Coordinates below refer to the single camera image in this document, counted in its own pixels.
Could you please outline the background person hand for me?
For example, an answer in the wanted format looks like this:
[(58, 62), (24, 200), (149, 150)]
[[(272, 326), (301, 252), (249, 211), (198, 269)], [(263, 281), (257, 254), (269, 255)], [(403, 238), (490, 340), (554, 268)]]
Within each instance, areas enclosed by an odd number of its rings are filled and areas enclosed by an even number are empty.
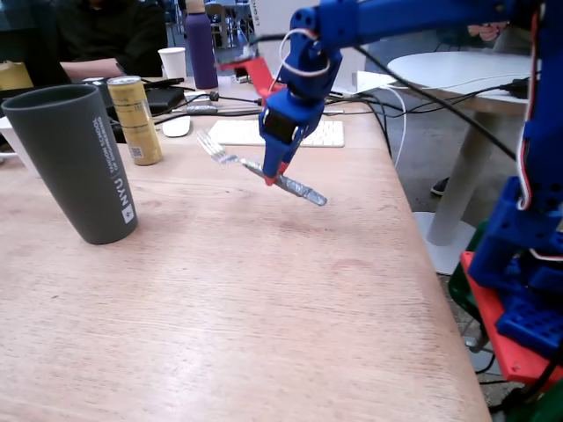
[(468, 25), (468, 33), (472, 36), (479, 36), (483, 41), (490, 42), (496, 40), (507, 26), (507, 22), (487, 23), (481, 25)]

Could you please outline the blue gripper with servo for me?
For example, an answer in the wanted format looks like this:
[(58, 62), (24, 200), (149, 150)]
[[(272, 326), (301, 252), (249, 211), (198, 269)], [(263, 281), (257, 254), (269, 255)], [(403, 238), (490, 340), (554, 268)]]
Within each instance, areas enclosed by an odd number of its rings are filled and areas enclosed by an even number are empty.
[(304, 96), (292, 86), (266, 98), (260, 127), (267, 135), (262, 172), (268, 186), (287, 170), (302, 140), (316, 130), (324, 110), (323, 98)]

